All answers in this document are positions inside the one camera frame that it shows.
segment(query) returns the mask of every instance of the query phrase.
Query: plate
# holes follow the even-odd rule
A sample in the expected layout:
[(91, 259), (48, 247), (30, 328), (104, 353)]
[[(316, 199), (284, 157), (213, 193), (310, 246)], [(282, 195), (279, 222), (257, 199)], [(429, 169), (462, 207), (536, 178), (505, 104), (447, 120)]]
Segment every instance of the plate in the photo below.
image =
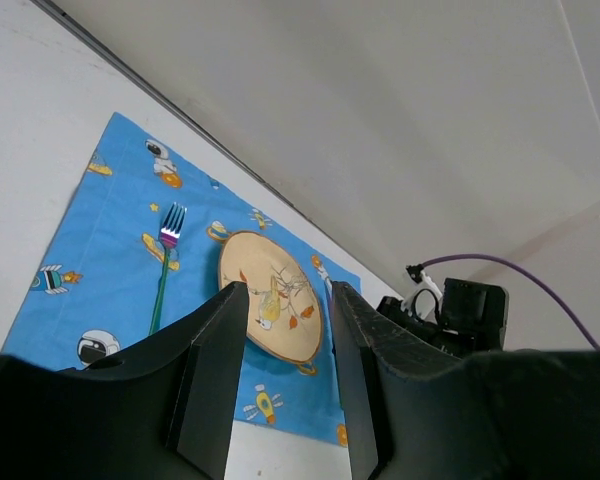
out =
[(310, 364), (322, 342), (320, 303), (286, 250), (256, 232), (236, 232), (222, 248), (218, 276), (220, 288), (247, 284), (247, 335), (254, 343), (286, 362)]

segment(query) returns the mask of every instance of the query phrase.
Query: blue cloth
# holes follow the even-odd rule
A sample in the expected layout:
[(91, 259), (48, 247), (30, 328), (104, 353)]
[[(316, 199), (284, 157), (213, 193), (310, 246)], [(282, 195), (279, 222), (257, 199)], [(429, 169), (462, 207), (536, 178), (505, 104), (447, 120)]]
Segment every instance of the blue cloth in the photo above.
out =
[[(256, 230), (285, 248), (307, 274), (324, 315), (326, 272), (360, 287), (358, 277), (114, 114), (4, 352), (54, 370), (83, 368), (145, 338), (161, 272), (157, 235), (174, 201), (186, 205), (188, 213), (170, 263), (163, 327), (217, 293), (218, 257), (231, 231)], [(236, 419), (253, 417), (255, 423), (346, 444), (330, 322), (323, 321), (320, 351), (304, 370), (247, 341)]]

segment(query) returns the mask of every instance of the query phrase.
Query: plate rim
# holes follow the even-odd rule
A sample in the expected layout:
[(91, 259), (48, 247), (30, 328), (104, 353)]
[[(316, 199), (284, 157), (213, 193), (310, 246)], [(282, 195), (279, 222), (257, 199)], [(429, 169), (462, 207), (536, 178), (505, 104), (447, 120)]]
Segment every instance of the plate rim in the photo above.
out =
[(291, 255), (287, 251), (286, 248), (284, 248), (278, 242), (276, 242), (275, 240), (272, 240), (271, 238), (267, 237), (266, 235), (263, 235), (260, 232), (256, 232), (256, 231), (253, 231), (253, 230), (236, 230), (235, 232), (231, 232), (231, 235), (229, 235), (229, 237), (222, 244), (222, 249), (220, 250), (220, 256), (218, 257), (218, 269), (217, 269), (218, 270), (218, 287), (220, 289), (222, 289), (222, 272), (221, 272), (221, 266), (222, 266), (222, 257), (224, 256), (225, 249), (227, 248), (227, 245), (233, 239), (233, 237), (238, 236), (240, 234), (245, 234), (245, 233), (249, 233), (249, 234), (252, 234), (252, 235), (257, 235), (258, 237), (262, 237), (265, 240), (273, 243), (275, 246), (277, 246), (278, 248), (280, 248), (284, 253), (286, 253), (295, 262), (296, 266), (298, 267), (298, 269), (300, 270), (300, 272), (302, 273), (302, 275), (304, 275), (304, 277), (307, 279), (307, 283), (309, 284), (309, 288), (311, 289), (311, 293), (313, 293), (313, 296), (316, 299), (318, 313), (320, 314), (320, 341), (318, 342), (318, 345), (316, 346), (316, 349), (313, 352), (313, 354), (307, 360), (303, 360), (303, 361), (292, 360), (290, 358), (285, 357), (284, 355), (280, 355), (278, 353), (273, 352), (270, 348), (266, 347), (261, 342), (259, 342), (255, 338), (253, 338), (251, 336), (251, 334), (249, 333), (249, 328), (248, 327), (247, 327), (247, 332), (246, 332), (247, 333), (247, 337), (249, 338), (249, 340), (251, 340), (253, 343), (255, 343), (258, 347), (260, 347), (262, 350), (264, 350), (268, 354), (273, 355), (274, 357), (276, 357), (276, 358), (278, 358), (280, 360), (283, 360), (283, 361), (285, 361), (287, 363), (291, 363), (293, 365), (304, 365), (304, 364), (307, 364), (307, 363), (311, 363), (313, 361), (313, 359), (316, 358), (316, 356), (318, 355), (318, 352), (320, 351), (320, 347), (322, 346), (322, 342), (324, 340), (324, 330), (325, 330), (325, 328), (324, 328), (324, 322), (326, 321), (326, 318), (325, 318), (324, 313), (323, 313), (322, 302), (320, 301), (320, 297), (318, 296), (318, 294), (316, 293), (315, 289), (313, 288), (313, 285), (311, 284), (311, 281), (309, 280), (309, 277), (307, 276), (306, 272), (304, 271), (304, 269), (302, 268), (302, 266), (300, 265), (300, 263), (296, 260), (296, 258), (293, 255)]

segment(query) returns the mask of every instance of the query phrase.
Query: fork tines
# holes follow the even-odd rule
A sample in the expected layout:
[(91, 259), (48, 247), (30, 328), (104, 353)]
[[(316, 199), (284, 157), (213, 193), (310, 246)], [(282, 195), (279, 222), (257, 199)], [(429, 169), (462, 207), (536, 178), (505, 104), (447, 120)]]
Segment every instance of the fork tines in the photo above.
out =
[(160, 228), (160, 243), (167, 248), (174, 248), (180, 238), (180, 230), (184, 223), (184, 216), (187, 208), (174, 202), (167, 213), (162, 228)]

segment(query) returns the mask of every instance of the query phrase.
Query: white table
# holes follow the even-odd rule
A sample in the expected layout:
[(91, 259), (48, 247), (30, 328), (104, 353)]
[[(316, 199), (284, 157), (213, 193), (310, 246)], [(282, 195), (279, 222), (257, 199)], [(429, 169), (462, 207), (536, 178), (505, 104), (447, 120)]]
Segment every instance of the white table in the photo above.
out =
[[(36, 6), (0, 0), (0, 348), (114, 111), (359, 275), (372, 305), (394, 294)], [(234, 422), (226, 478), (349, 476), (346, 449)]]

